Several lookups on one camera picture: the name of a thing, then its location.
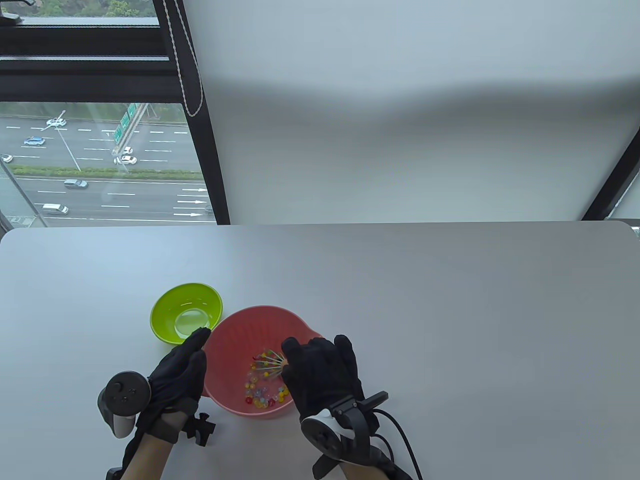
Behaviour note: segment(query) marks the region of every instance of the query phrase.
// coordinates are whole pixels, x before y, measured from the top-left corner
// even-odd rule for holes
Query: window frame
[[[157,19],[30,18],[0,27],[0,102],[183,104],[164,6],[153,2],[161,12]],[[189,32],[182,0],[178,4]],[[172,24],[179,25],[172,2],[168,9]],[[176,49],[187,101],[197,106],[198,70],[184,35],[176,37]],[[229,225],[206,100],[196,116],[185,110],[185,117],[216,222]]]

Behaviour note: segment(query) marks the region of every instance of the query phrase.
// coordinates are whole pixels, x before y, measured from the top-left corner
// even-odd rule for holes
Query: white table
[[[148,326],[155,300],[205,282],[225,316],[278,305],[349,335],[426,479],[636,478],[639,248],[618,222],[14,230],[0,243],[0,476],[118,465],[126,442],[97,394],[168,351]],[[206,448],[181,439],[164,479],[312,478],[297,415],[200,407],[218,428]]]

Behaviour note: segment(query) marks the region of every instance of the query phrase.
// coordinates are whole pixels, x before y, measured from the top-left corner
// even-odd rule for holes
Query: median strip
[[[123,180],[200,180],[201,172],[191,172],[189,170],[147,170],[138,168],[129,170],[129,173],[121,172],[116,168],[83,168],[78,172],[75,168],[40,166],[40,165],[20,165],[9,164],[9,169],[18,177],[62,177],[66,179],[104,179],[107,181]]]

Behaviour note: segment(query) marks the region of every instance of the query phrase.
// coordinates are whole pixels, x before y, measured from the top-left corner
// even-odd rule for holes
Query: road
[[[0,117],[0,154],[14,156],[12,164],[77,168],[114,168],[115,146],[111,122],[67,120],[59,129],[48,128],[42,118]],[[129,146],[138,158],[132,170],[200,170],[189,129],[168,125],[139,124]],[[23,145],[26,138],[41,136],[41,147]]]
[[[43,214],[50,227],[216,223],[205,211],[209,196],[203,182],[88,180],[86,189],[67,189],[64,179],[17,180],[36,208],[69,207],[68,216]]]

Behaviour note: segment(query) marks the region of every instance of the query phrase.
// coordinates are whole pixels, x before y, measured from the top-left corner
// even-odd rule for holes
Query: red bowl
[[[251,371],[252,358],[266,349],[281,353],[280,345],[288,337],[307,343],[319,336],[296,314],[280,307],[250,307],[228,316],[213,329],[202,348],[207,353],[204,395],[242,417],[265,419],[280,415],[293,404],[290,395],[283,403],[266,409],[258,409],[245,401],[244,384]],[[278,378],[272,382],[283,385]]]

